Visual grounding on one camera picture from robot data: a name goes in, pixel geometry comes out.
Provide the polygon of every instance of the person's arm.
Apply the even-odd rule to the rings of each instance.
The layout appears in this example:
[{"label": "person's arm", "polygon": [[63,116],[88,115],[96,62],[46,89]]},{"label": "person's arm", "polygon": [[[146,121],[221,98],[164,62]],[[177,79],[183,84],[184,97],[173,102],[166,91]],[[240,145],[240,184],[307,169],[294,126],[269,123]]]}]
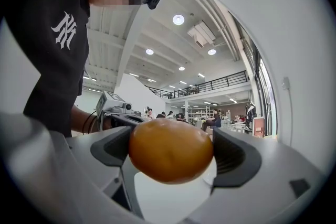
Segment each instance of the person's arm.
[{"label": "person's arm", "polygon": [[[93,128],[91,133],[97,132],[98,127],[97,127],[97,119],[94,119],[96,115],[91,115],[90,118],[87,120],[87,118],[90,116],[89,113],[84,112],[83,110],[80,110],[78,107],[75,105],[71,109],[71,129],[76,132],[82,132],[83,131],[83,125],[84,126],[84,133],[88,134],[90,133],[89,126],[92,120],[94,122],[92,123]],[[103,130],[111,129],[111,119],[106,118],[103,123]]]}]

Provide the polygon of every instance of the ceiling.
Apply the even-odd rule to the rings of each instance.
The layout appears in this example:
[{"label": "ceiling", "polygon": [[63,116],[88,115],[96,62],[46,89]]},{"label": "ceiling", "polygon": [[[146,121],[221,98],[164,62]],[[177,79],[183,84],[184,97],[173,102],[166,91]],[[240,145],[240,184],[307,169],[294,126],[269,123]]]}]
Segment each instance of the ceiling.
[{"label": "ceiling", "polygon": [[[204,99],[198,99],[198,100],[192,100],[189,101],[189,105],[197,105],[199,107],[201,106],[206,106],[206,105],[211,105],[211,104],[234,104],[233,101],[230,100],[230,98],[234,99],[238,103],[243,102],[243,101],[248,101],[249,99],[249,93],[250,91],[244,91],[244,92],[237,92],[233,94],[227,94],[227,95],[220,95],[216,97],[211,97],[211,98],[204,98]],[[177,106],[178,108],[184,106],[184,101],[183,102],[177,102],[177,103],[171,103],[172,106]]]},{"label": "ceiling", "polygon": [[[87,24],[90,52],[86,71],[96,82],[85,79],[83,86],[113,91],[118,84],[119,69],[138,75],[142,83],[158,89],[171,91],[169,85],[185,88],[189,84],[203,83],[204,78],[198,73],[210,69],[213,61],[234,59],[218,25],[211,18],[215,9],[212,5],[212,0],[161,0],[157,8],[151,11],[149,19],[141,25],[129,55],[125,53],[128,49],[126,46],[129,45],[127,42],[134,18],[140,12],[139,7],[127,6],[116,10],[91,6]],[[177,26],[173,23],[172,18],[176,14],[184,16],[184,24]],[[200,48],[187,34],[201,20],[216,37],[216,47],[206,44]],[[154,54],[147,55],[147,48],[153,49]],[[217,53],[208,55],[210,48],[215,48]],[[122,68],[121,58],[124,54],[127,64]],[[185,67],[184,71],[179,71],[181,66]],[[188,84],[183,87],[180,81]]]}]

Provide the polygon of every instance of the white pillar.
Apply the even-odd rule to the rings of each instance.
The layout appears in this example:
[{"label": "white pillar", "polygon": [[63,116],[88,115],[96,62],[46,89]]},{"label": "white pillar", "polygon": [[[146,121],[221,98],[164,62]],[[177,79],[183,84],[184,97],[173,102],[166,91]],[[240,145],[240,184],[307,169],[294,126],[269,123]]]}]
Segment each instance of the white pillar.
[{"label": "white pillar", "polygon": [[186,121],[188,121],[188,116],[189,116],[189,114],[188,114],[188,101],[185,100],[184,101],[184,118],[185,118]]}]

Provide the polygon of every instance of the black t-shirt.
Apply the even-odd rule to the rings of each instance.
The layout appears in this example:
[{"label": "black t-shirt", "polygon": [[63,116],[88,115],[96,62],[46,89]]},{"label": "black t-shirt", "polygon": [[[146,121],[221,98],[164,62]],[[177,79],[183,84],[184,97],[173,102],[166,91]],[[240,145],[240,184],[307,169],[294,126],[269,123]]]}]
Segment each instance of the black t-shirt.
[{"label": "black t-shirt", "polygon": [[40,120],[49,130],[71,136],[71,108],[81,95],[89,53],[89,1],[11,1],[5,18],[24,53],[41,73],[24,113]]}]

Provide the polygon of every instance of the ceiling light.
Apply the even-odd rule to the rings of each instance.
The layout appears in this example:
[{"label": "ceiling light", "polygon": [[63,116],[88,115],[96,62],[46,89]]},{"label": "ceiling light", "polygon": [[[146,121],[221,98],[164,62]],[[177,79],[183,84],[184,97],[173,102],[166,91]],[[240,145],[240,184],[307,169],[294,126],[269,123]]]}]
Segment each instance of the ceiling light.
[{"label": "ceiling light", "polygon": [[176,14],[174,17],[173,17],[173,23],[176,24],[176,25],[181,25],[184,23],[184,17],[180,14]]},{"label": "ceiling light", "polygon": [[146,53],[149,54],[149,55],[152,55],[154,53],[154,50],[152,49],[147,49],[146,50]]},{"label": "ceiling light", "polygon": [[89,89],[89,91],[93,91],[93,92],[102,92],[102,91],[97,91],[97,90],[94,90],[94,89]]},{"label": "ceiling light", "polygon": [[215,49],[211,49],[208,51],[208,54],[209,55],[214,55],[216,53],[216,50]]}]

